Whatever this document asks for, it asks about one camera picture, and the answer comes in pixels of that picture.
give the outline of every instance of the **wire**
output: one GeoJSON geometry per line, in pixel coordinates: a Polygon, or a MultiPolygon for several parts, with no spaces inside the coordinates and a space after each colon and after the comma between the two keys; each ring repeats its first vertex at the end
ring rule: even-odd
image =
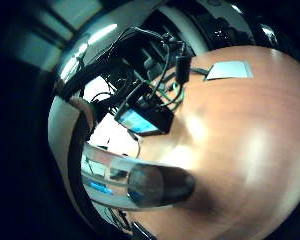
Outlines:
{"type": "Polygon", "coordinates": [[[107,94],[107,95],[113,95],[112,93],[110,92],[100,92],[100,93],[97,93],[92,99],[91,99],[91,102],[94,101],[98,96],[100,95],[103,95],[103,94],[107,94]]]}
{"type": "Polygon", "coordinates": [[[123,220],[124,224],[126,225],[126,228],[131,231],[131,226],[126,218],[126,213],[124,213],[121,210],[118,210],[119,216],[121,217],[121,219],[123,220]]]}
{"type": "Polygon", "coordinates": [[[106,215],[106,217],[108,218],[108,220],[109,220],[111,223],[113,223],[114,225],[116,225],[116,227],[117,227],[118,229],[122,230],[121,226],[118,225],[117,221],[113,218],[113,215],[112,215],[112,214],[111,214],[111,218],[110,218],[110,216],[109,216],[108,213],[106,212],[107,209],[108,209],[108,211],[109,211],[110,214],[111,214],[111,211],[110,211],[111,208],[104,208],[104,209],[103,209],[103,213],[106,215]]]}
{"type": "Polygon", "coordinates": [[[183,92],[183,84],[180,84],[177,95],[170,102],[167,102],[167,103],[164,103],[164,104],[160,104],[157,107],[161,108],[161,107],[168,106],[168,105],[170,105],[172,103],[175,103],[178,100],[178,98],[180,97],[180,95],[182,94],[182,92],[183,92]]]}
{"type": "Polygon", "coordinates": [[[126,97],[126,99],[121,103],[121,105],[120,105],[120,107],[119,107],[119,109],[118,109],[118,111],[116,113],[116,116],[120,116],[121,115],[122,111],[124,110],[124,106],[127,104],[127,102],[129,101],[129,99],[143,86],[143,83],[144,82],[140,82],[139,85],[135,89],[133,89],[132,92],[129,93],[129,95],[126,97]]]}
{"type": "Polygon", "coordinates": [[[140,156],[141,146],[140,146],[139,140],[137,140],[136,142],[138,144],[138,152],[137,152],[137,155],[135,156],[135,158],[138,158],[140,156]]]}
{"type": "Polygon", "coordinates": [[[190,68],[190,71],[193,73],[199,73],[204,76],[208,76],[208,74],[209,74],[209,71],[207,71],[203,68],[190,68]]]}
{"type": "Polygon", "coordinates": [[[161,74],[161,78],[160,80],[157,82],[157,85],[155,86],[155,88],[153,89],[151,95],[149,96],[149,99],[151,99],[154,94],[158,91],[158,88],[160,86],[160,84],[162,83],[165,75],[166,75],[166,72],[168,70],[168,67],[169,67],[169,63],[170,63],[170,59],[171,59],[171,53],[170,53],[170,46],[169,45],[166,45],[167,46],[167,59],[166,59],[166,64],[163,68],[163,71],[162,71],[162,74],[161,74]]]}

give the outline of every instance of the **monitor screen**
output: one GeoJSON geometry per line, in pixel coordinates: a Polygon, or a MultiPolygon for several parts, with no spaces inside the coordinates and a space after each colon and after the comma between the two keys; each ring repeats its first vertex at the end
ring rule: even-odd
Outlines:
{"type": "Polygon", "coordinates": [[[118,122],[137,134],[158,131],[156,126],[144,119],[133,109],[127,109],[118,119],[118,122]]]}

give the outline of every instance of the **black cable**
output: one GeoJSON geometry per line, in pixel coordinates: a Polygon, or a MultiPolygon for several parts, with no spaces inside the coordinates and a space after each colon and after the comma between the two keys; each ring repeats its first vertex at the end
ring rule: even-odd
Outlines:
{"type": "Polygon", "coordinates": [[[126,97],[126,99],[121,103],[116,116],[121,116],[122,111],[124,110],[124,106],[127,104],[129,99],[143,86],[143,82],[141,82],[132,92],[129,93],[129,95],[126,97]]]}
{"type": "Polygon", "coordinates": [[[137,155],[135,156],[135,158],[138,158],[139,155],[140,155],[140,151],[141,151],[141,146],[140,146],[140,142],[139,142],[139,139],[138,137],[130,130],[130,129],[127,129],[127,132],[129,133],[130,137],[137,142],[138,144],[138,152],[137,152],[137,155]]]}
{"type": "Polygon", "coordinates": [[[131,226],[126,218],[126,213],[122,212],[121,210],[118,210],[119,216],[121,217],[121,219],[123,220],[126,228],[131,231],[131,226]]]}
{"type": "Polygon", "coordinates": [[[164,104],[157,105],[156,107],[157,107],[157,108],[161,108],[161,107],[165,107],[165,106],[168,106],[168,105],[170,105],[170,104],[176,102],[176,101],[178,100],[178,98],[180,97],[180,95],[181,95],[181,93],[182,93],[182,90],[183,90],[183,84],[180,84],[180,85],[179,85],[179,90],[178,90],[177,95],[176,95],[171,101],[169,101],[169,102],[167,102],[167,103],[164,103],[164,104]]]}
{"type": "Polygon", "coordinates": [[[208,76],[208,74],[209,74],[209,71],[207,71],[203,68],[190,68],[190,71],[193,73],[199,73],[204,76],[208,76]]]}
{"type": "Polygon", "coordinates": [[[137,155],[135,156],[135,158],[138,158],[138,157],[139,157],[140,151],[141,151],[141,146],[140,146],[139,140],[137,140],[137,144],[138,144],[138,152],[137,152],[137,155]]]}
{"type": "Polygon", "coordinates": [[[153,89],[153,91],[152,91],[152,93],[151,93],[151,95],[149,96],[148,99],[151,99],[151,98],[155,95],[155,93],[158,91],[159,86],[160,86],[160,84],[162,83],[162,81],[164,80],[164,77],[165,77],[166,72],[167,72],[167,70],[168,70],[169,63],[170,63],[170,58],[171,58],[171,53],[170,53],[170,46],[169,46],[169,45],[166,45],[166,46],[167,46],[167,59],[166,59],[166,64],[165,64],[165,66],[164,66],[164,68],[163,68],[163,71],[162,71],[160,80],[157,82],[155,88],[153,89]]]}
{"type": "Polygon", "coordinates": [[[123,229],[125,229],[125,230],[128,230],[128,231],[131,231],[131,227],[130,227],[130,225],[129,225],[129,223],[128,223],[128,220],[127,219],[125,219],[125,215],[123,214],[123,213],[121,213],[122,215],[120,215],[120,210],[118,210],[118,213],[119,213],[119,216],[121,217],[121,218],[123,218],[123,221],[124,221],[124,224],[120,221],[120,219],[114,214],[114,212],[113,212],[113,210],[111,209],[111,208],[108,208],[108,210],[109,210],[109,212],[110,212],[110,214],[111,214],[111,216],[112,216],[112,219],[113,219],[113,221],[116,223],[116,225],[118,226],[118,227],[120,227],[121,229],[123,228],[123,229]]]}
{"type": "Polygon", "coordinates": [[[117,221],[113,218],[113,215],[111,214],[111,218],[109,217],[109,215],[108,215],[107,212],[106,212],[106,209],[108,209],[108,211],[109,211],[110,214],[111,214],[111,211],[110,211],[111,208],[104,208],[104,209],[103,209],[103,213],[106,215],[106,217],[108,218],[108,220],[109,220],[111,223],[115,224],[116,227],[117,227],[118,229],[122,230],[122,227],[118,225],[117,221]]]}
{"type": "Polygon", "coordinates": [[[107,95],[113,95],[112,93],[110,92],[100,92],[100,93],[97,93],[92,99],[91,99],[91,102],[94,101],[98,96],[102,95],[102,94],[107,94],[107,95]]]}

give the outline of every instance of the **wooden table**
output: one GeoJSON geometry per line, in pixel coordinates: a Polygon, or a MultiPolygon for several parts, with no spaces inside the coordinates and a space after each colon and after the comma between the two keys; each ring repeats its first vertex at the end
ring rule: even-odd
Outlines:
{"type": "Polygon", "coordinates": [[[191,75],[170,134],[145,137],[140,158],[180,166],[196,178],[187,202],[131,212],[158,239],[262,239],[300,200],[300,65],[262,47],[195,57],[248,61],[253,78],[203,82],[191,75]]]}

